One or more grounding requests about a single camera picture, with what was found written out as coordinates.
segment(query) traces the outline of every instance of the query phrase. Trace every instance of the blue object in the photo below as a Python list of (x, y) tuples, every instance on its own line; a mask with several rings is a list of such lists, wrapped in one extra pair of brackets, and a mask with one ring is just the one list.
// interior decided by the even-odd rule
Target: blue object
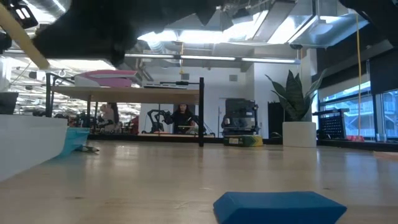
[(86, 144), (89, 128), (68, 128), (65, 143), (58, 157), (68, 156), (72, 151)]
[(226, 192), (213, 206), (220, 224), (332, 224), (347, 210), (315, 192)]

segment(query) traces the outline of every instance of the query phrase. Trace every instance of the potted plant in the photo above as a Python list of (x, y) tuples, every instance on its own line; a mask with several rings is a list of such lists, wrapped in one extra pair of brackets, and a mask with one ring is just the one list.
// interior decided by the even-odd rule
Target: potted plant
[(286, 87), (272, 81), (275, 90), (271, 90), (279, 97), (279, 102), (285, 111), (292, 118), (292, 122), (283, 123), (283, 142), (284, 146), (289, 147), (316, 147), (317, 146), (317, 126), (310, 121), (303, 121), (308, 113), (312, 101), (315, 97), (313, 92), (319, 88), (322, 78), (326, 70), (324, 70), (320, 78), (312, 83), (310, 90), (304, 95), (303, 85), (299, 75), (293, 76), (289, 70), (287, 75)]

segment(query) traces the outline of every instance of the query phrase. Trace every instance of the woman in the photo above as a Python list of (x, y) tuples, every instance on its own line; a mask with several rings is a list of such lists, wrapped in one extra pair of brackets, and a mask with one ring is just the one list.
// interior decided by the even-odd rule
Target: woman
[(173, 113), (172, 119), (174, 122), (174, 134), (186, 134), (192, 128), (186, 126), (195, 127), (195, 122), (192, 121), (193, 113), (189, 110), (188, 105), (181, 104), (178, 109)]
[(102, 112), (102, 118), (105, 120), (104, 131), (111, 132), (116, 129), (116, 125), (119, 123), (119, 110), (117, 103), (107, 103), (99, 108)]

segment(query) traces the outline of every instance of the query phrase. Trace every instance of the snake plant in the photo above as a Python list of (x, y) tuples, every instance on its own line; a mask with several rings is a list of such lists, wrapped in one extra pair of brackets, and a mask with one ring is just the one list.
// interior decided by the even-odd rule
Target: snake plant
[(299, 75), (293, 76), (292, 71), (289, 70), (287, 75), (286, 87), (281, 84), (272, 81), (272, 79), (266, 75), (266, 77), (272, 82), (275, 90), (271, 90), (278, 97), (280, 104), (290, 115), (293, 121), (302, 121), (304, 116), (307, 114), (311, 107), (314, 97), (313, 92), (319, 88), (326, 70), (324, 70), (317, 81), (312, 83), (310, 90), (303, 95), (303, 85)]

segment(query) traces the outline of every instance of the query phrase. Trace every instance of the white planter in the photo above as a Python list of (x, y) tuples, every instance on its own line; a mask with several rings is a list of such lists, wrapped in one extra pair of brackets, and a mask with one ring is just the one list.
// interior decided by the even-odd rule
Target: white planter
[(317, 125), (314, 122), (284, 122), (284, 146), (316, 147)]

